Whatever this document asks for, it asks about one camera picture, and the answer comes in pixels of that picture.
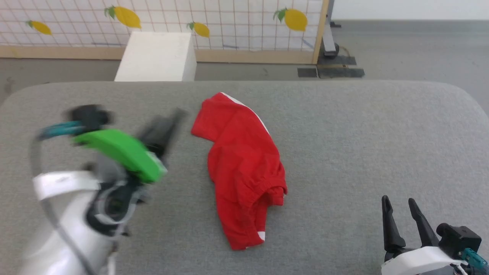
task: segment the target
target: shirt sleeve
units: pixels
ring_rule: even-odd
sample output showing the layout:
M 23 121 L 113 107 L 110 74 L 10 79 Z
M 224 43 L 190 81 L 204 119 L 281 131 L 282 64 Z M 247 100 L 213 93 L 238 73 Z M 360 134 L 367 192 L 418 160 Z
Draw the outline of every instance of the shirt sleeve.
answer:
M 197 115 L 192 134 L 210 141 L 216 141 L 236 112 L 243 108 L 229 100 L 222 93 L 205 100 Z

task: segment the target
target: wire grid panel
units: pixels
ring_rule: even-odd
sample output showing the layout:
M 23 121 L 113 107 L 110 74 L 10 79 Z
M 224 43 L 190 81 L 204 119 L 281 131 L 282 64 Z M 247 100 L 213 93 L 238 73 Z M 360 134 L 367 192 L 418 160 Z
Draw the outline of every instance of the wire grid panel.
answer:
M 0 0 L 0 45 L 122 47 L 191 32 L 197 49 L 313 51 L 321 0 Z

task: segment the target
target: white wall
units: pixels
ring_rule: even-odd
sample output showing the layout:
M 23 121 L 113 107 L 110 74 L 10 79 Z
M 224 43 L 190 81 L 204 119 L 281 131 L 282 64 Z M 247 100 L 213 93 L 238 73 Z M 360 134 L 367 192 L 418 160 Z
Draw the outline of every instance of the white wall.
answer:
M 489 0 L 334 0 L 332 20 L 489 20 Z

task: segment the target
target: white grid backdrop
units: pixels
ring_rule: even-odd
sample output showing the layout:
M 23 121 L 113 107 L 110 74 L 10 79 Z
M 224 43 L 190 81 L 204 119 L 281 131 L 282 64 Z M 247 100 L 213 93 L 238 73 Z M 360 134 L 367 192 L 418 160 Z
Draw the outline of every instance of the white grid backdrop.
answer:
M 134 11 L 141 29 L 104 15 L 110 6 Z M 121 47 L 132 31 L 192 32 L 199 22 L 210 37 L 193 32 L 197 49 L 313 51 L 321 0 L 0 0 L 0 45 Z M 294 8 L 308 18 L 305 32 L 273 19 L 276 10 Z M 26 21 L 46 24 L 52 35 Z

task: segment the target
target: teal connector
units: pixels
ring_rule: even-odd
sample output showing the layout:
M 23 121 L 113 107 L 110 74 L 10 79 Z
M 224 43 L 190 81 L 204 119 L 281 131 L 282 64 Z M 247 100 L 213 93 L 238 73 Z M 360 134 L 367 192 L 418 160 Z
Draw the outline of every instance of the teal connector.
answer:
M 57 136 L 74 135 L 83 131 L 79 121 L 68 121 L 46 127 L 42 131 L 43 138 L 53 138 Z
M 484 260 L 479 254 L 470 248 L 464 249 L 462 252 L 462 259 L 467 261 L 467 263 L 482 272 L 487 272 L 488 262 Z

